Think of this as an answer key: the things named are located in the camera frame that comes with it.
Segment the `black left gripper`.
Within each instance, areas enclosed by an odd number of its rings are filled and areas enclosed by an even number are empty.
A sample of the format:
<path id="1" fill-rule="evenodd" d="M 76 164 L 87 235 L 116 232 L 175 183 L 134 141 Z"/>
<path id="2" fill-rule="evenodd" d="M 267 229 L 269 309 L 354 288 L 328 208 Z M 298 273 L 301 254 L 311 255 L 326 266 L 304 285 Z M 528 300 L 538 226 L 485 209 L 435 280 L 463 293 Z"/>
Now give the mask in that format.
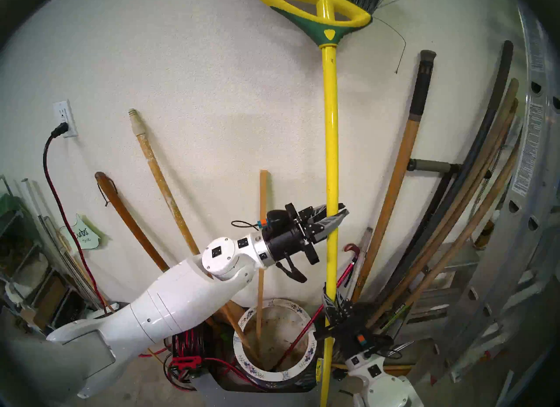
<path id="1" fill-rule="evenodd" d="M 327 205 L 309 206 L 297 211 L 292 204 L 284 210 L 269 210 L 266 214 L 265 243 L 274 261 L 287 259 L 303 252 L 311 265 L 319 263 L 314 245 L 335 232 L 349 214 L 344 204 L 338 212 L 327 213 Z"/>

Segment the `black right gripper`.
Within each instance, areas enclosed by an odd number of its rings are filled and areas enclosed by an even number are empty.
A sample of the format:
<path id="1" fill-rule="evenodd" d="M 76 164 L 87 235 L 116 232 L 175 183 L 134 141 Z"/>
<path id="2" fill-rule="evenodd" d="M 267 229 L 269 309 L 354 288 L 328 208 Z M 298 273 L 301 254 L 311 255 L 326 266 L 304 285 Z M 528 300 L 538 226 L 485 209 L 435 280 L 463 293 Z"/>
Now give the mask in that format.
<path id="1" fill-rule="evenodd" d="M 366 327 L 365 313 L 353 312 L 350 299 L 337 294 L 335 305 L 328 296 L 326 284 L 323 285 L 323 311 L 330 322 L 319 329 L 319 340 L 333 338 L 343 358 L 352 358 L 362 352 L 375 354 L 385 350 L 385 335 L 374 334 Z"/>

